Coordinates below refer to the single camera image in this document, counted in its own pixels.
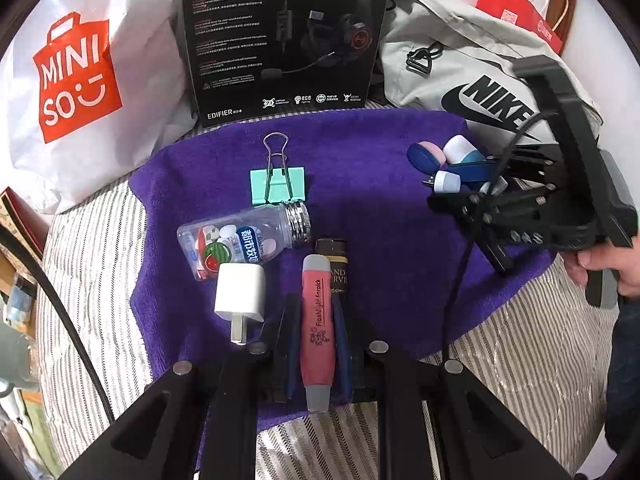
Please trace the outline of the person right hand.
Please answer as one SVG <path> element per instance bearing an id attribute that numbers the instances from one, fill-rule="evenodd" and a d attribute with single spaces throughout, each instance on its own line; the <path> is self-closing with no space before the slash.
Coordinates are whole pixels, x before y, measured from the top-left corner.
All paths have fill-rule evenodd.
<path id="1" fill-rule="evenodd" d="M 620 296 L 637 299 L 640 295 L 638 236 L 632 239 L 631 248 L 604 243 L 581 252 L 562 252 L 561 257 L 568 277 L 580 287 L 587 285 L 589 271 L 612 270 L 618 273 Z"/>

